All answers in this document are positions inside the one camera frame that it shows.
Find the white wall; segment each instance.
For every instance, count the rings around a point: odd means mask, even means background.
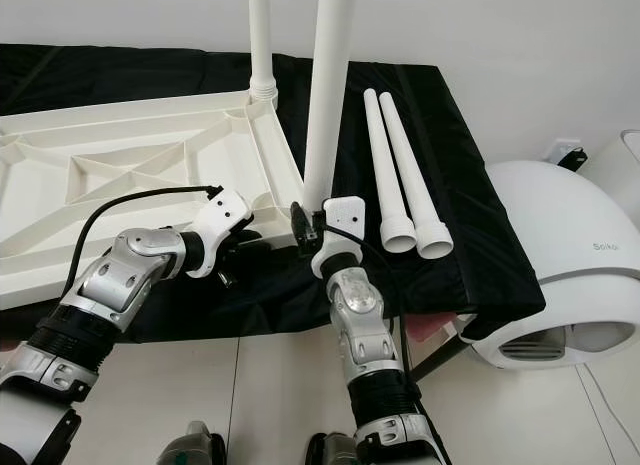
[[[487,161],[640,127],[640,0],[359,0],[353,59],[441,67]],[[272,0],[311,56],[316,0]],[[246,0],[0,0],[0,42],[248,51]]]

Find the black tablecloth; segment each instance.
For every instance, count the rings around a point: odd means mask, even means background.
[[[278,117],[302,173],[311,61],[275,55]],[[0,47],[0,114],[246,89],[248,54],[130,48]],[[415,251],[385,254],[410,313],[477,313],[465,335],[480,338],[544,308],[529,261],[485,173],[484,162],[439,70],[352,62],[340,130],[334,196],[367,203],[366,240],[380,245],[377,202],[362,92],[392,93],[455,249],[433,261]],[[238,287],[217,278],[181,277],[156,285],[125,339],[161,341],[292,332],[328,322],[320,283],[292,250],[243,267]],[[384,269],[365,251],[364,266],[393,297]],[[55,305],[0,313],[0,337],[25,338]],[[388,300],[388,311],[396,306]]]

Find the white plastic table frame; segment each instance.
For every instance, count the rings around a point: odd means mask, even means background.
[[[233,188],[253,209],[249,228],[276,248],[295,244],[291,203],[311,214],[331,191],[354,7],[319,0],[305,187],[275,113],[269,0],[249,0],[248,90],[0,117],[0,310],[56,297],[84,220],[136,191]],[[80,269],[119,231],[180,229],[205,201],[190,193],[114,207],[93,226]]]

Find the white floor tile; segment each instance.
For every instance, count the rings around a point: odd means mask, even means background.
[[[231,465],[299,465],[314,433],[353,433],[333,329],[242,338],[233,404]]]
[[[461,354],[420,382],[455,465],[609,465],[574,368],[497,370]]]
[[[153,465],[200,419],[228,434],[238,339],[117,345],[76,409],[65,465]]]
[[[640,446],[640,343],[611,357],[596,360],[589,366],[611,409]],[[582,367],[580,373],[616,462],[618,465],[640,464],[640,456],[607,409],[591,376]]]
[[[0,366],[5,363],[7,360],[9,360],[9,356],[11,355],[11,352],[0,352]]]

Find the white pipe with cap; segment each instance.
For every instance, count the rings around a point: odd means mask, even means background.
[[[318,0],[302,204],[322,210],[331,197],[356,0]]]
[[[251,37],[251,79],[249,95],[253,100],[272,100],[278,95],[271,58],[271,2],[249,0]]]
[[[376,175],[378,199],[380,201],[380,238],[387,252],[402,253],[416,245],[416,232],[413,222],[407,216],[398,184],[396,169],[393,166],[391,150],[384,130],[378,97],[375,90],[364,92],[364,108],[367,114],[371,156]]]
[[[436,207],[418,167],[411,144],[402,126],[395,103],[389,92],[380,95],[380,105],[389,130],[393,153],[396,157],[402,186],[407,195],[411,218],[416,227],[418,255],[435,259],[449,254],[453,250],[453,240],[447,226],[440,221]]]

